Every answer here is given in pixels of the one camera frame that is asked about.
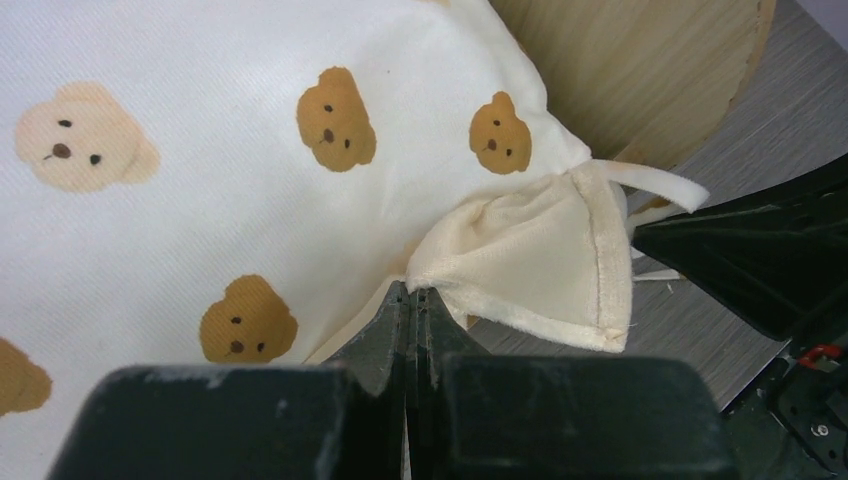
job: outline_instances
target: bear nose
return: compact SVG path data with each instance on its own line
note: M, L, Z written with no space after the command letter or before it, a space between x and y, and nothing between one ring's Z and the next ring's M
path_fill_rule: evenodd
M53 156L59 158L68 158L71 156L71 149L64 143L53 145Z

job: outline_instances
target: screw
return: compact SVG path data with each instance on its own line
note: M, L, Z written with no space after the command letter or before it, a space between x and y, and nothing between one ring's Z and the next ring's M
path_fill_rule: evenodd
M827 425L813 425L813 435L817 437L826 437L830 430L828 430Z

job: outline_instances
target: wooden floor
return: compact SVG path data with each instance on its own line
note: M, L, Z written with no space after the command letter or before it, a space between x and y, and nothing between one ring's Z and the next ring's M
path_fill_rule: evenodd
M794 0L779 0L766 52L742 101L676 171L710 204L784 182L848 152L848 53ZM638 204L644 197L631 197ZM636 272L651 268L643 259ZM780 351L697 287L637 284L625 355L684 360L727 404ZM592 355L489 322L472 335L493 353Z

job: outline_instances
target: brown bear face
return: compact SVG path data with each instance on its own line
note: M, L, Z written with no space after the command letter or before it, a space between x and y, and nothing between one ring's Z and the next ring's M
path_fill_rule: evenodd
M35 410L50 398L52 381L5 338L0 338L0 417Z
M377 137L353 75L341 67L325 70L318 85L297 103L297 126L315 160L333 172L371 163Z
M143 182L159 165L141 127L93 83L66 85L52 101L26 111L15 146L40 181L68 192Z
M469 129L471 151L492 173L523 172L530 165L533 142L527 124L515 116L515 106L505 92L492 96L477 110Z
M216 363L268 363L291 349L297 320L259 275L234 280L200 322L203 354Z

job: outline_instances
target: beige bear face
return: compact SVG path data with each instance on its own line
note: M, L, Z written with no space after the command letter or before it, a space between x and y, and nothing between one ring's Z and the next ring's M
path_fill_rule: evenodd
M52 383L43 368L0 338L0 417L40 408L50 397Z
M200 322L203 354L216 363L268 363L291 349L297 320L259 275L234 280Z
M303 143L319 164L333 172L346 172L371 163L377 137L353 75L333 67L318 77L297 103L297 126Z
M26 111L15 144L40 181L68 192L143 182L159 166L141 127L93 83L66 85L52 101Z
M530 165L530 129L515 115L515 106L506 92L496 93L492 103L474 114L469 144L480 164L492 173L523 172Z

